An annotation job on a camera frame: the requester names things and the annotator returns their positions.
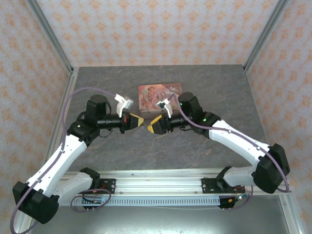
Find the pink illustrated tin box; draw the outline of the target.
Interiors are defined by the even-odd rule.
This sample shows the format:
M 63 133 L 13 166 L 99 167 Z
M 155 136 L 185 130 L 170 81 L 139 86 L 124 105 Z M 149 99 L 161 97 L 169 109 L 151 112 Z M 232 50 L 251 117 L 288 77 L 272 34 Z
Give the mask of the pink illustrated tin box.
M 156 114 L 160 111 L 157 103 L 175 94 L 179 97 L 182 94 L 180 83 L 148 84 L 138 87 L 139 110 L 143 114 Z

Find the small circuit board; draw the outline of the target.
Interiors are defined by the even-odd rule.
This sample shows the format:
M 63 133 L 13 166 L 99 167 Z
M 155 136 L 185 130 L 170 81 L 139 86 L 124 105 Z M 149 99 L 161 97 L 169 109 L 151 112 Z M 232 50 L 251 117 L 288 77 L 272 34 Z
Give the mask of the small circuit board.
M 104 199 L 102 197 L 100 197 L 100 198 L 85 198 L 85 197 L 83 197 L 82 200 L 83 200 L 83 202 L 82 202 L 83 204 L 88 204 L 88 205 L 91 205 L 91 204 L 101 205 L 106 201 L 106 199 Z
M 242 198 L 246 197 L 246 194 L 243 194 L 243 195 L 239 195 L 237 197 L 232 197 L 232 198 L 229 198 L 228 202 L 229 203 L 236 203 L 238 202 L 239 200 L 241 200 Z

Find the grey metal lower panel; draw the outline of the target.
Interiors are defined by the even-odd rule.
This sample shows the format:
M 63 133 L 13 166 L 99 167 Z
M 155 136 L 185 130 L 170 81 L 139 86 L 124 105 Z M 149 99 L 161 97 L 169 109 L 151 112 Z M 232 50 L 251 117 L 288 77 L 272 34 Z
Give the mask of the grey metal lower panel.
M 259 202 L 226 212 L 212 209 L 106 207 L 76 214 L 61 208 L 31 234 L 290 234 L 279 205 Z

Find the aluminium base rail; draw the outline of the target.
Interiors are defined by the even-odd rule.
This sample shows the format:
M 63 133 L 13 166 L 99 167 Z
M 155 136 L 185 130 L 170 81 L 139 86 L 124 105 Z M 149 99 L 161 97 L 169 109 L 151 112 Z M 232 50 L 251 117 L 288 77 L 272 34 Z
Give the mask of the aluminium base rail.
M 119 196 L 202 196 L 201 180 L 214 178 L 220 168 L 99 171 L 101 178 L 116 179 Z

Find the aluminium frame post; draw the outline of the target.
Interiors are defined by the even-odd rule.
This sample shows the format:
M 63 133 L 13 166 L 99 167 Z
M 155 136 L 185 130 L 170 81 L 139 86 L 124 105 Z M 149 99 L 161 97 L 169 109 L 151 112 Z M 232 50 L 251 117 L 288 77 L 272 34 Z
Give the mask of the aluminium frame post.
M 267 20 L 258 40 L 256 41 L 250 55 L 248 56 L 243 68 L 244 72 L 248 74 L 251 71 L 253 64 L 257 60 L 261 50 L 264 48 L 266 42 L 269 39 L 273 29 L 276 27 L 280 17 L 283 15 L 284 10 L 290 0 L 278 0 L 277 5 L 275 6 L 271 16 Z
M 47 17 L 45 16 L 42 8 L 40 7 L 37 0 L 26 0 L 30 9 L 32 10 L 34 16 L 38 20 L 42 30 L 46 34 L 48 40 L 50 41 L 52 47 L 54 48 L 56 54 L 58 55 L 61 63 L 65 69 L 71 73 L 73 71 L 73 66 L 71 65 L 65 51 L 63 50 L 61 43 L 59 42 L 56 34 L 54 33 L 52 26 L 48 22 Z

